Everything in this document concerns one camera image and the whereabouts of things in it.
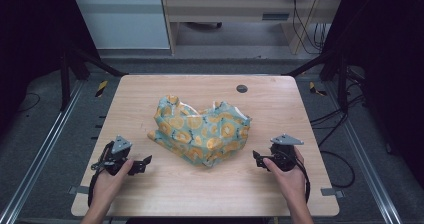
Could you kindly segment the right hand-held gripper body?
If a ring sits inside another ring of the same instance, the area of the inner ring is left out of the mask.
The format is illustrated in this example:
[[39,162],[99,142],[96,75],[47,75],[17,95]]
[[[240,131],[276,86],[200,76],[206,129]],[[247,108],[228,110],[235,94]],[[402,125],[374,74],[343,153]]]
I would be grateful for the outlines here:
[[303,145],[304,142],[286,133],[271,139],[270,147],[272,160],[284,172],[292,170],[296,166],[295,145]]

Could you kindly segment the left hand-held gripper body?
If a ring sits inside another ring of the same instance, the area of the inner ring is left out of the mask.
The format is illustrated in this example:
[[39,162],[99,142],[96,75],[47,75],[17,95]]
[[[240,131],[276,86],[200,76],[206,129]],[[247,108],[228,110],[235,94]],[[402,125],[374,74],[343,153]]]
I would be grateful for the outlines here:
[[109,142],[98,161],[91,165],[91,169],[99,171],[105,169],[109,174],[116,175],[126,162],[132,143],[120,135]]

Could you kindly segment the teal cloth with orange print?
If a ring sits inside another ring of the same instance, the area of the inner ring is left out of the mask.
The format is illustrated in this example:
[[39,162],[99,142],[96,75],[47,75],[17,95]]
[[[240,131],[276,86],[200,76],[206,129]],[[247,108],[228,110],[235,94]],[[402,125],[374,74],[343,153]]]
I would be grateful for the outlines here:
[[177,96],[159,100],[157,129],[147,136],[192,165],[213,167],[243,149],[251,118],[222,101],[197,111]]

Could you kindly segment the person's right hand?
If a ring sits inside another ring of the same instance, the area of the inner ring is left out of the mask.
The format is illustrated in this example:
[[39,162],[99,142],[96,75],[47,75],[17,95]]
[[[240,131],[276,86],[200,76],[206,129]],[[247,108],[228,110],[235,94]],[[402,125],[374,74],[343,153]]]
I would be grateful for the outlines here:
[[273,173],[288,206],[307,204],[305,197],[306,178],[298,166],[284,172],[268,158],[264,159],[264,164]]

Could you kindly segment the person's left hand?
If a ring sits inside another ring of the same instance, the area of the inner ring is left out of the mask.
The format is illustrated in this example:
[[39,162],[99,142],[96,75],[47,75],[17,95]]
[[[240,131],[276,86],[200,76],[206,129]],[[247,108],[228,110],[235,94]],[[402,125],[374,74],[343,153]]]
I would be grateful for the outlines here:
[[102,171],[98,177],[93,190],[91,207],[110,206],[120,191],[128,172],[133,166],[134,160],[128,159],[117,174],[111,175]]

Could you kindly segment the black and yellow tape strip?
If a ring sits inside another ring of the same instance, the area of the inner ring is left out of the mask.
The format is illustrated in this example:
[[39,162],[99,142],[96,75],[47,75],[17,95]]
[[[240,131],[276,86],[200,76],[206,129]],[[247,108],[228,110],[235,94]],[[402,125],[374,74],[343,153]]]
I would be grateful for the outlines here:
[[102,96],[107,84],[108,84],[107,80],[101,81],[101,83],[99,84],[98,89],[96,91],[95,97],[101,97]]
[[313,82],[309,82],[309,90],[311,93],[320,95],[320,96],[327,96],[327,92],[326,91],[320,91],[315,87],[315,84]]

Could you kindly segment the black metal stand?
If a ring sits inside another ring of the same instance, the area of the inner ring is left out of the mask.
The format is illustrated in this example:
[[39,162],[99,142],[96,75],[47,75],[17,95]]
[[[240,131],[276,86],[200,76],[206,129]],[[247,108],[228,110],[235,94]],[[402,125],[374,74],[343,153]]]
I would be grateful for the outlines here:
[[86,62],[95,65],[115,77],[123,77],[126,75],[125,72],[119,71],[107,65],[100,58],[96,58],[82,49],[70,48],[68,50],[64,50],[60,56],[62,91],[61,111],[64,111],[71,102],[69,70],[72,70],[78,80],[86,80],[90,75],[90,72],[85,65]]
[[335,49],[326,51],[316,58],[308,61],[306,64],[283,73],[283,76],[296,77],[301,73],[323,64],[319,77],[322,81],[331,80],[335,74],[338,74],[337,83],[337,103],[344,113],[348,112],[348,101],[347,101],[347,76],[348,76],[348,61],[342,51],[336,51]]

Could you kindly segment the white cabinet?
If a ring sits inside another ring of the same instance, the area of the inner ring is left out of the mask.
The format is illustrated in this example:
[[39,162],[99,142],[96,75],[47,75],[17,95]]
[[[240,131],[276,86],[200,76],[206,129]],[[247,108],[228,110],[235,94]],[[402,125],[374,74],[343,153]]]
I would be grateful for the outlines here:
[[76,0],[98,50],[169,49],[162,0]]

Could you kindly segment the dark curtain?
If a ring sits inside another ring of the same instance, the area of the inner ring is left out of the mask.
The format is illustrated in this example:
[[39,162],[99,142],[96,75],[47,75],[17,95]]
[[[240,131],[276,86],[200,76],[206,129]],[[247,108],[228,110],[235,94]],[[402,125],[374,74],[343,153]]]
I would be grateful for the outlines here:
[[58,32],[99,56],[76,0],[0,0],[0,133],[11,124],[29,83],[59,68]]
[[342,0],[324,49],[365,71],[389,143],[424,188],[424,0]]

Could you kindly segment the light wooden desk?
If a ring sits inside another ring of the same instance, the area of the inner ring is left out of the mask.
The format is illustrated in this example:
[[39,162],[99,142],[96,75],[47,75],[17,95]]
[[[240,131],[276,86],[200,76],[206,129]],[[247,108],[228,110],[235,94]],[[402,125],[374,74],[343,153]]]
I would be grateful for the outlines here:
[[293,54],[306,43],[312,24],[330,24],[338,0],[163,0],[167,20],[183,22],[271,22],[282,27]]

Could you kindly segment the silver metal floor rail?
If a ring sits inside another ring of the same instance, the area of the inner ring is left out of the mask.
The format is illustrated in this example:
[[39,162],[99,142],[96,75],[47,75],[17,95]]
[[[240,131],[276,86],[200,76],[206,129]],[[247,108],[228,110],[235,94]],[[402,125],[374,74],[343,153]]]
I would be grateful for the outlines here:
[[40,149],[35,155],[31,165],[27,169],[25,176],[20,182],[11,200],[0,214],[0,224],[14,224],[17,220],[22,207],[24,206],[29,194],[31,193],[45,163],[56,145],[69,116],[71,115],[76,102],[78,101],[81,90],[85,85],[84,81],[77,80],[72,89],[69,102],[57,115],[54,124],[50,128]]
[[377,169],[371,162],[370,157],[366,153],[349,119],[349,108],[363,99],[363,94],[359,90],[359,85],[349,84],[347,88],[341,89],[340,94],[337,93],[338,89],[332,82],[325,82],[324,87],[335,108],[335,115],[340,117],[337,126],[334,127],[333,130],[336,130],[338,127],[343,129],[346,145],[350,148],[350,156],[355,158],[356,164],[361,171],[363,179],[373,196],[374,203],[384,219],[385,224],[403,224],[387,189],[377,173]]

